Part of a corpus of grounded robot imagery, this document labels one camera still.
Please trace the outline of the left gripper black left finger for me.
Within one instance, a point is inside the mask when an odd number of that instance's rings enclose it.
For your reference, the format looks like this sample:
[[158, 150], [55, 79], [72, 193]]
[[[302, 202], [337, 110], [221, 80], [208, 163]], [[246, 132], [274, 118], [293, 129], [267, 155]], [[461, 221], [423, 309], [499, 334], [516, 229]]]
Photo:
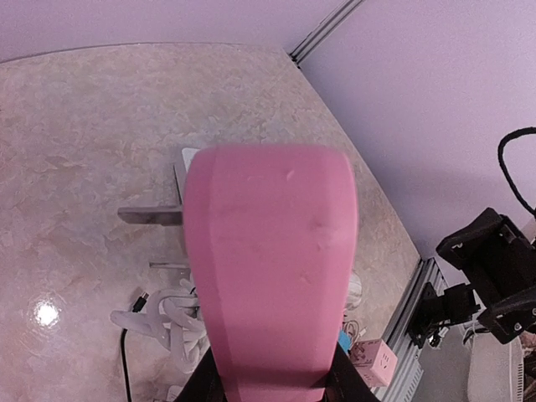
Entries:
[[174, 402], [227, 402], [212, 349], [201, 358]]

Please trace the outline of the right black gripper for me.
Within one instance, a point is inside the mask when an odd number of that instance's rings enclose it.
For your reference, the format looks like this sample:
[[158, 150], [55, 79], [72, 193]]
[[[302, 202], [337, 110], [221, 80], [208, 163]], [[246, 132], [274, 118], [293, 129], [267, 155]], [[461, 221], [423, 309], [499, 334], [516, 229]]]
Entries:
[[487, 208], [436, 252], [469, 280], [485, 307], [477, 320], [500, 343], [535, 324], [535, 246], [508, 216]]

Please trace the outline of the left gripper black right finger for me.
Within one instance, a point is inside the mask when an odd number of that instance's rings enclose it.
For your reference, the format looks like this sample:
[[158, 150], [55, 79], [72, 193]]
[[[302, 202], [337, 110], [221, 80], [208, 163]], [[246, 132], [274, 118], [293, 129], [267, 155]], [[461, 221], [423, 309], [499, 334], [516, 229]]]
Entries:
[[328, 402], [379, 402], [339, 343], [327, 375], [324, 400]]

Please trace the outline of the pink cube socket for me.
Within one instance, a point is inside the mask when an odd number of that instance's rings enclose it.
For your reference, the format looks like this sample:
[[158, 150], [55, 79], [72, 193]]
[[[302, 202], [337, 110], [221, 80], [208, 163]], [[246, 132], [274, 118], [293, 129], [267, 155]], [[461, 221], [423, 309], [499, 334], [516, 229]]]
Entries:
[[349, 356], [353, 366], [369, 388], [390, 385], [398, 358], [384, 340], [357, 342], [350, 349]]

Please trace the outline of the blue plug adapter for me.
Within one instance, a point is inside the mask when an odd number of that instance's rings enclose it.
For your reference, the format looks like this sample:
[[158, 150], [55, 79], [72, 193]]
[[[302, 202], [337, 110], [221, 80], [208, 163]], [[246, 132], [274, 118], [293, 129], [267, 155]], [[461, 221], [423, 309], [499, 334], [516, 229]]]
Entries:
[[343, 330], [340, 330], [339, 336], [338, 336], [338, 344], [341, 347], [341, 349], [346, 354], [348, 354], [352, 347], [352, 339], [348, 336], [346, 332], [344, 332]]

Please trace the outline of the pink triangular socket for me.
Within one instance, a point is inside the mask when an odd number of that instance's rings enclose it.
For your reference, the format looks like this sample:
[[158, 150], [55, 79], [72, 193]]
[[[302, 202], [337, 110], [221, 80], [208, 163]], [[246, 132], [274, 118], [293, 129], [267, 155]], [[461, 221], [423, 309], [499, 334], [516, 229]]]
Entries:
[[195, 154], [177, 207], [121, 208], [182, 226], [228, 401], [319, 401], [354, 263], [353, 168], [318, 145], [223, 145]]

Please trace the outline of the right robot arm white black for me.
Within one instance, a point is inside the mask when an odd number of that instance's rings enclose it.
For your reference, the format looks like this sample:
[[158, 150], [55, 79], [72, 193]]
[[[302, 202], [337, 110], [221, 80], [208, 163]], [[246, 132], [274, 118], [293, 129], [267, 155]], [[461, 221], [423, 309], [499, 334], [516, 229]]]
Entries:
[[521, 336], [535, 330], [535, 224], [521, 230], [507, 215], [487, 208], [445, 237], [436, 252], [463, 272], [470, 295], [483, 305], [463, 318], [478, 322], [468, 339], [468, 400], [523, 400]]

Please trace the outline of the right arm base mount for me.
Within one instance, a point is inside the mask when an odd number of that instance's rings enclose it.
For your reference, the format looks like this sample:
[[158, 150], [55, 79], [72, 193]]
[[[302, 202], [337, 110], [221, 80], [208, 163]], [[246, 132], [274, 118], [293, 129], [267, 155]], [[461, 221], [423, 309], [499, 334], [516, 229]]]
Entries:
[[473, 286], [459, 284], [445, 289], [438, 296], [432, 284], [426, 282], [407, 333], [412, 342], [422, 349], [426, 340], [437, 338], [443, 328], [470, 322], [479, 310]]

